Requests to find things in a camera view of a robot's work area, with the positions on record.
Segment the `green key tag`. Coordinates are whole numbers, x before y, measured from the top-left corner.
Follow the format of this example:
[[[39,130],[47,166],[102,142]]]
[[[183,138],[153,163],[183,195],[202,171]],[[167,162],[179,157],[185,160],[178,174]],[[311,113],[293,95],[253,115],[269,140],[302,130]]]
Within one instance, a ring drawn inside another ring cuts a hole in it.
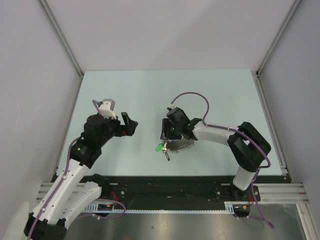
[[[160,144],[155,148],[155,151],[156,151],[156,152],[162,151],[163,146],[164,146],[164,144],[163,144],[163,143],[160,143]]]

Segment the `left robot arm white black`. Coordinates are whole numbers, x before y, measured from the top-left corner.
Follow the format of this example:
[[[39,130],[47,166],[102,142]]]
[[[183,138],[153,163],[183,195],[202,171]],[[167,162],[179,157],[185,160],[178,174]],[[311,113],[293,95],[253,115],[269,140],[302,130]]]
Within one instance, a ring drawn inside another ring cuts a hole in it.
[[[76,186],[102,154],[102,147],[113,137],[131,137],[138,122],[121,113],[124,123],[117,117],[91,115],[83,126],[80,137],[68,148],[64,170],[53,185],[29,213],[24,234],[29,240],[62,240],[81,212],[94,200],[110,196],[108,178],[94,174],[84,187],[73,194]]]

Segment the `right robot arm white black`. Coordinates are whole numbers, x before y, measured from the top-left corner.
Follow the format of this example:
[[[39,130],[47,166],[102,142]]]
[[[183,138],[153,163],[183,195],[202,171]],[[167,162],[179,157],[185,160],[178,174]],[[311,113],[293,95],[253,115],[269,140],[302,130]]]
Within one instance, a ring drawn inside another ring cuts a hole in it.
[[[247,197],[249,186],[271,151],[271,145],[258,130],[246,121],[236,127],[214,125],[201,118],[189,119],[178,107],[168,107],[167,110],[160,135],[163,143],[156,151],[162,151],[167,160],[170,160],[168,145],[181,140],[210,141],[228,146],[238,164],[238,170],[230,184],[230,194],[237,201]]]

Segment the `large metal keyring blue handle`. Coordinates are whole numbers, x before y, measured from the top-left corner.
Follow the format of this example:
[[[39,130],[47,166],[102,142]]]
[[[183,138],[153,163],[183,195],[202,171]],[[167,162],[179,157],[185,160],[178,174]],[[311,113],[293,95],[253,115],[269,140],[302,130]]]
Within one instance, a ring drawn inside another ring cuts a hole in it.
[[[179,153],[185,149],[189,149],[195,145],[195,141],[193,139],[179,139],[179,140],[172,140],[168,141],[166,148],[171,153]]]

